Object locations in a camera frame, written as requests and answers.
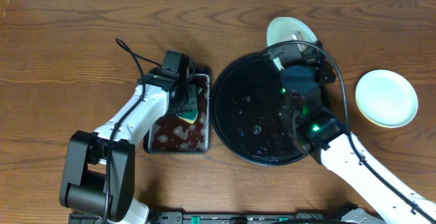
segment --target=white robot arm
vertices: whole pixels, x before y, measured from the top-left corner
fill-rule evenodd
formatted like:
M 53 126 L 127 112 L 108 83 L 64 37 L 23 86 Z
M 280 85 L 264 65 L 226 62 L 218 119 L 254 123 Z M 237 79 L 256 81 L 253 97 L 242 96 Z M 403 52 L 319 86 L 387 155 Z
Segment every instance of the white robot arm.
M 353 142 L 359 153 L 365 157 L 368 164 L 397 191 L 408 200 L 419 206 L 425 213 L 436 219 L 436 204 L 425 199 L 414 190 L 410 189 L 392 172 L 376 160 L 368 150 L 352 134 Z M 343 180 L 348 182 L 368 203 L 374 207 L 378 214 L 390 224 L 400 223 L 430 223 L 421 214 L 413 211 L 398 195 L 391 191 L 385 184 L 377 179 L 367 167 L 360 164 L 354 154 L 348 138 L 340 135 L 329 144 L 329 149 L 321 150 L 321 162 Z
M 170 102 L 169 92 L 164 91 L 159 86 L 146 84 L 145 96 L 141 103 L 127 116 L 123 124 L 119 127 L 115 135 L 115 142 L 127 140 L 135 145 L 135 149 L 141 143 L 147 131 L 150 130 L 157 119 L 165 115 L 168 111 Z M 98 127 L 94 132 L 98 133 L 99 138 L 109 140 L 110 134 L 114 129 L 114 124 L 130 109 L 142 94 L 142 85 L 138 85 L 131 99 L 111 118 L 106 124 Z M 106 164 L 105 159 L 100 159 L 100 163 Z M 149 216 L 149 207 L 133 198 L 123 220 L 117 222 L 120 224 L 145 224 Z

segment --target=white plate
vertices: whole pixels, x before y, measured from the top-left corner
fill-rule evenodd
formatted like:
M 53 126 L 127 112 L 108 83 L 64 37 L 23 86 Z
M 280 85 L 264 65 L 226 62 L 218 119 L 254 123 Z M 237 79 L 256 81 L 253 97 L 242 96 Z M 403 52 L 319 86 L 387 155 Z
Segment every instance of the white plate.
M 312 30 L 302 21 L 292 17 L 278 17 L 270 22 L 266 31 L 266 44 L 272 46 L 279 42 L 294 40 L 293 34 L 300 33 L 302 41 L 315 43 L 318 41 Z M 285 69 L 279 57 L 273 60 L 279 70 Z
M 363 115 L 376 125 L 406 125 L 418 111 L 418 97 L 401 75 L 388 70 L 365 74 L 356 87 L 356 102 Z

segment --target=black plate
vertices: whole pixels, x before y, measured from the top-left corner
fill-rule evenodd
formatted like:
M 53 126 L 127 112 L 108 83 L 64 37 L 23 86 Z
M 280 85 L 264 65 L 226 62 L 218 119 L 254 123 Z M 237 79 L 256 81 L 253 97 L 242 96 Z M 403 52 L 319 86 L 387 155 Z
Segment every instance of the black plate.
M 278 117 L 280 73 L 260 53 L 241 57 L 218 77 L 211 94 L 211 120 L 221 141 L 239 157 L 260 165 L 302 159 Z

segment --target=wooden table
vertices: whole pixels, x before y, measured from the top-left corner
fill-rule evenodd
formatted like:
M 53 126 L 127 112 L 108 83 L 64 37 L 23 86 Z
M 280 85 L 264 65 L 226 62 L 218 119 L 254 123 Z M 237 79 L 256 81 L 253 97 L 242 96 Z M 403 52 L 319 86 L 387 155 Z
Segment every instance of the wooden table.
M 69 137 L 111 118 L 139 76 L 115 37 L 159 62 L 168 49 L 184 52 L 216 79 L 266 46 L 266 27 L 278 16 L 313 29 L 346 79 L 352 129 L 436 202 L 436 0 L 11 0 L 0 28 L 0 222 L 66 223 L 71 210 L 60 206 L 59 188 Z M 381 128 L 359 113 L 354 89 L 373 69 L 413 84 L 420 107 L 410 124 Z M 341 114 L 338 87 L 331 90 Z M 372 210 L 310 157 L 254 165 L 215 132 L 204 155 L 139 151 L 135 184 L 136 197 L 158 210 L 328 212 L 346 201 Z

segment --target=black cable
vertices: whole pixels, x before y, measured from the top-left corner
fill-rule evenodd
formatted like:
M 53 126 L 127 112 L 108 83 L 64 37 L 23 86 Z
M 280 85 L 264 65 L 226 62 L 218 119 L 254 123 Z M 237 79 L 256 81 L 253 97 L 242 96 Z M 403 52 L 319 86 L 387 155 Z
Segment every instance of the black cable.
M 101 221 L 101 223 L 103 223 L 103 224 L 106 224 L 106 222 L 108 220 L 109 212 L 110 212 L 110 204 L 111 204 L 110 200 L 112 199 L 112 196 L 110 195 L 110 161 L 112 159 L 112 144 L 113 144 L 113 141 L 115 138 L 115 134 L 118 132 L 119 127 L 121 126 L 121 124 L 123 123 L 125 118 L 127 118 L 127 116 L 129 116 L 130 112 L 133 111 L 139 103 L 141 103 L 141 101 L 144 99 L 144 96 L 145 96 L 145 76 L 144 76 L 144 72 L 142 71 L 141 64 L 139 63 L 139 61 L 137 60 L 136 57 L 139 57 L 139 58 L 144 59 L 146 61 L 150 61 L 151 63 L 154 63 L 158 66 L 161 66 L 160 64 L 158 64 L 152 60 L 148 60 L 147 58 L 144 58 L 144 57 L 141 57 L 140 55 L 135 54 L 133 51 L 131 51 L 129 46 L 127 46 L 127 44 L 119 37 L 116 38 L 115 41 L 122 49 L 124 49 L 125 51 L 130 53 L 131 57 L 133 57 L 133 59 L 135 60 L 135 63 L 138 66 L 139 72 L 141 74 L 142 94 L 139 96 L 139 99 L 135 102 L 135 104 L 130 109 L 128 109 L 128 111 L 126 111 L 126 113 L 124 113 L 124 115 L 122 115 L 122 117 L 118 120 L 118 122 L 116 122 L 114 124 L 114 129 L 112 130 L 112 133 L 110 134 L 110 137 L 109 137 L 108 150 L 107 150 L 107 156 L 106 156 L 106 199 L 105 199 L 105 203 L 104 203 L 104 215 L 103 215 L 102 221 Z
M 158 66 L 160 66 L 160 67 L 162 66 L 161 63 L 158 63 L 158 62 L 156 62 L 156 61 L 152 61 L 152 60 L 150 60 L 150 59 L 148 59 L 148 58 L 145 58 L 145 57 L 141 57 L 139 54 L 136 54 L 135 52 L 131 51 L 130 48 L 129 48 L 129 46 L 127 46 L 127 44 L 125 44 L 125 42 L 123 42 L 122 44 L 120 44 L 120 43 L 118 43 L 118 40 L 117 40 L 116 43 L 117 43 L 117 44 L 118 44 L 122 49 L 124 49 L 124 50 L 127 51 L 128 53 L 134 55 L 135 57 L 138 57 L 139 59 L 142 59 L 142 60 L 144 60 L 144 61 L 148 61 L 149 63 L 153 63 L 153 64 L 155 64 L 155 65 L 158 65 Z
M 333 66 L 334 70 L 336 71 L 336 75 L 338 76 L 339 83 L 341 85 L 341 92 L 343 97 L 343 106 L 344 106 L 344 114 L 345 114 L 345 130 L 348 137 L 349 145 L 354 151 L 354 154 L 359 158 L 360 165 L 365 165 L 367 169 L 379 180 L 381 181 L 386 187 L 388 187 L 395 195 L 397 195 L 399 198 L 401 198 L 406 204 L 408 204 L 411 207 L 411 211 L 416 211 L 418 214 L 421 214 L 427 221 L 430 221 L 430 223 L 436 223 L 436 220 L 433 220 L 432 217 L 430 217 L 427 213 L 425 213 L 417 204 L 410 201 L 406 196 L 404 196 L 400 191 L 395 189 L 387 180 L 385 180 L 380 174 L 378 174 L 369 164 L 368 161 L 365 159 L 364 156 L 362 156 L 359 151 L 357 150 L 356 146 L 354 145 L 351 131 L 349 129 L 349 115 L 348 115 L 348 102 L 347 102 L 347 93 L 345 90 L 345 83 L 342 78 L 341 71 L 339 70 L 338 65 L 335 63 L 333 58 L 327 54 L 327 52 L 320 47 L 316 46 L 315 44 L 299 41 L 299 40 L 290 40 L 290 41 L 284 41 L 277 44 L 273 44 L 272 46 L 269 46 L 267 49 L 265 49 L 265 52 L 271 51 L 273 48 L 277 46 L 282 45 L 294 45 L 294 44 L 304 44 L 310 47 L 315 48 L 317 51 L 321 52 L 328 60 L 328 62 Z
M 321 220 L 321 219 L 290 219 L 285 221 L 277 221 L 273 224 L 349 224 L 345 221 L 331 221 L 331 220 Z

